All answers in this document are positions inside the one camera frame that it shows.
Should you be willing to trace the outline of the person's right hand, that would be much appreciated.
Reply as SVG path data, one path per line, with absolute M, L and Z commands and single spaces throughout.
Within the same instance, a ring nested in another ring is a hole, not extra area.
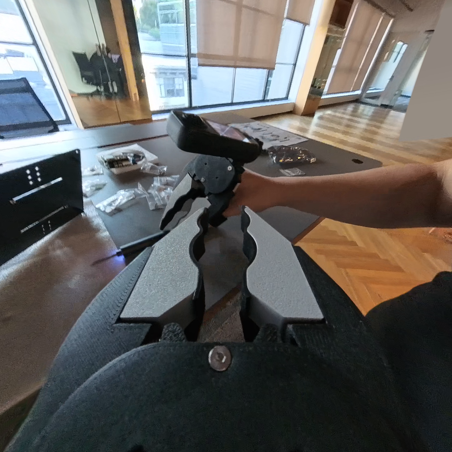
M 223 216 L 238 216 L 243 206 L 254 212 L 284 206 L 285 182 L 285 177 L 267 177 L 246 169 Z

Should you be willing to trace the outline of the printed instruction sheet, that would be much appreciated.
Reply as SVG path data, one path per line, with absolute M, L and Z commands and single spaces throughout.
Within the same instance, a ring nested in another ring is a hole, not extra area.
M 229 126 L 245 133 L 247 136 L 262 142 L 263 150 L 268 150 L 278 145 L 297 145 L 308 141 L 307 138 L 288 132 L 286 130 L 271 126 L 261 121 L 250 121 L 242 123 L 230 123 Z

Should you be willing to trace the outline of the dark grey desk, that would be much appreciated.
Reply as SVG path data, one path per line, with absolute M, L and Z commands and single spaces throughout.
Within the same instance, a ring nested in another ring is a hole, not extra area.
M 167 165 L 169 174 L 181 174 L 183 167 L 195 157 L 179 150 L 166 133 L 166 120 L 154 121 L 145 125 L 116 125 L 85 130 L 71 130 L 41 136 L 1 139 L 1 169 L 7 165 L 9 169 L 14 163 L 52 156 L 70 150 L 81 151 L 81 168 L 96 163 L 96 154 L 121 145 L 139 144 L 144 149 L 159 157 L 159 163 Z M 313 164 L 299 165 L 306 176 L 342 174 L 360 170 L 373 169 L 381 163 L 361 157 L 349 151 L 336 148 L 319 141 L 308 139 L 302 147 L 309 150 L 317 161 Z M 152 177 L 141 171 L 114 175 L 104 170 L 106 187 L 93 195 L 92 202 L 97 204 L 118 190 L 134 188 L 138 182 L 149 187 Z M 109 216 L 99 212 L 115 245 L 123 245 L 133 240 L 159 231 L 162 211 L 150 211 L 145 199 L 140 199 L 127 207 L 124 212 Z M 278 232 L 287 239 L 295 241 L 313 225 L 318 217 L 297 212 L 293 209 L 276 207 L 260 214 Z M 234 217 L 216 230 L 210 230 L 206 237 L 206 245 L 225 247 L 227 251 L 241 253 L 243 235 L 240 230 L 240 218 Z

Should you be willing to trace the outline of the black screwdriver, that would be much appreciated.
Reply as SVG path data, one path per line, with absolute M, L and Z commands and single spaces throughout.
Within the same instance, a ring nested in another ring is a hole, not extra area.
M 129 256 L 137 255 L 138 253 L 144 251 L 146 248 L 154 246 L 158 241 L 160 241 L 162 238 L 164 238 L 169 232 L 170 231 L 168 231 L 168 230 L 163 230 L 158 233 L 151 234 L 142 239 L 135 240 L 128 244 L 122 245 L 119 248 L 117 248 L 115 250 L 115 252 L 113 252 L 109 256 L 100 258 L 100 259 L 94 261 L 91 265 L 95 266 L 95 265 L 105 262 L 111 258 L 116 258 L 116 257 L 128 258 Z

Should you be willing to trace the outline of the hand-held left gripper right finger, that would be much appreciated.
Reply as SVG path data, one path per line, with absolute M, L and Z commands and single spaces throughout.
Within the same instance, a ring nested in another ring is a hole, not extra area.
M 242 207 L 241 229 L 248 260 L 242 282 L 244 332 L 258 332 L 265 325 L 282 332 L 288 325 L 323 323 L 324 314 L 291 242 L 247 206 Z

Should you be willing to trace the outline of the black meeting room chairs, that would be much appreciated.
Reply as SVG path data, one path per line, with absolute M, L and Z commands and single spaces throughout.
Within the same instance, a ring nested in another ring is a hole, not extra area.
M 91 57 L 80 52 L 72 52 L 72 55 L 81 81 L 96 88 L 91 96 L 99 95 L 109 99 L 126 97 L 125 70 L 119 54 L 113 54 L 110 48 L 102 43 L 96 45 Z

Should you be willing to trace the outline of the dark foil bag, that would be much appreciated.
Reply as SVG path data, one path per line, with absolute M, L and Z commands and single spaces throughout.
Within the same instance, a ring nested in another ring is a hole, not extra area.
M 317 158 L 307 149 L 300 145 L 278 145 L 272 146 L 267 150 L 270 160 L 277 165 L 289 163 L 294 164 L 313 164 Z

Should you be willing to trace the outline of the white foam sheet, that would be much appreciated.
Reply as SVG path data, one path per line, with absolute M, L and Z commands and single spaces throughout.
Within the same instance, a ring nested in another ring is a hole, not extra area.
M 1 266 L 1 415 L 39 390 L 76 320 L 126 266 L 92 202 Z

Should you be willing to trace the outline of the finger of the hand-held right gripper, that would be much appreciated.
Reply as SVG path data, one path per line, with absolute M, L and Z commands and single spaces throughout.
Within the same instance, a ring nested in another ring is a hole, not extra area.
M 227 221 L 224 212 L 229 206 L 230 201 L 234 197 L 234 192 L 222 192 L 220 194 L 210 194 L 208 201 L 208 222 L 212 227 L 218 227 Z
M 200 180 L 186 173 L 173 189 L 160 221 L 160 231 L 172 230 L 181 223 L 196 199 L 206 199 L 205 187 Z

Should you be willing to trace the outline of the black mesh office chair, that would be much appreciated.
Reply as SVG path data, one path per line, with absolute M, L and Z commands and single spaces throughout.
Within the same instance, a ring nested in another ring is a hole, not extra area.
M 59 132 L 26 78 L 0 81 L 0 138 L 27 138 Z

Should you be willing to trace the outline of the black metal panel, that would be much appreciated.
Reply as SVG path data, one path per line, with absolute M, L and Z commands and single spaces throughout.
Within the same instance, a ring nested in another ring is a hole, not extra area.
M 81 151 L 3 165 L 0 176 L 0 263 L 84 211 Z

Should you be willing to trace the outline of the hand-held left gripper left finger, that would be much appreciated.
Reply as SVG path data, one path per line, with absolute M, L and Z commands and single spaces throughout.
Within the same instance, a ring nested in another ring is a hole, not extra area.
M 205 312 L 199 260 L 205 252 L 207 208 L 200 208 L 153 248 L 119 318 L 198 331 Z

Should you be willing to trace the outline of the person's black shirt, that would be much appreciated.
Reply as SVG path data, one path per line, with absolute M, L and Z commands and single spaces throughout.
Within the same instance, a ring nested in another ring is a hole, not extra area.
M 432 451 L 452 450 L 452 274 L 366 314 L 417 431 Z

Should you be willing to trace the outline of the beige roller blind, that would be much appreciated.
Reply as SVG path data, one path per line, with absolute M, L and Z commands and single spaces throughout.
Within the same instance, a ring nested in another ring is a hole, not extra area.
M 288 0 L 285 18 L 303 25 L 309 25 L 315 0 Z
M 285 0 L 197 0 L 198 66 L 274 70 Z
M 360 92 L 393 22 L 369 1 L 355 1 L 324 96 Z

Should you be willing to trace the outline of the group of small screw bags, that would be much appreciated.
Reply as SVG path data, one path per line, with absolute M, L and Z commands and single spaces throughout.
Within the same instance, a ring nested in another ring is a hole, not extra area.
M 149 189 L 145 189 L 141 184 L 138 184 L 136 188 L 119 190 L 118 192 L 116 192 L 116 194 L 98 203 L 96 205 L 96 208 L 106 214 L 114 215 L 116 213 L 119 213 L 124 208 L 127 208 L 135 201 L 145 199 L 149 204 L 150 210 L 157 210 L 160 208 L 165 209 L 169 201 L 169 198 L 173 192 L 173 189 L 178 185 L 178 182 L 181 180 L 182 177 L 184 177 L 182 173 L 178 178 L 175 178 L 174 176 L 160 175 L 161 178 L 160 181 L 156 180 Z M 285 182 L 286 188 L 284 191 L 284 200 L 286 200 L 287 199 L 286 193 L 288 192 L 287 188 L 288 183 L 299 182 L 300 178 L 296 178 L 294 174 L 292 174 L 292 177 L 289 177 L 288 174 L 286 174 L 283 177 L 286 178 Z M 206 195 L 205 200 L 207 200 L 209 208 L 210 203 L 208 201 L 208 196 L 209 194 Z

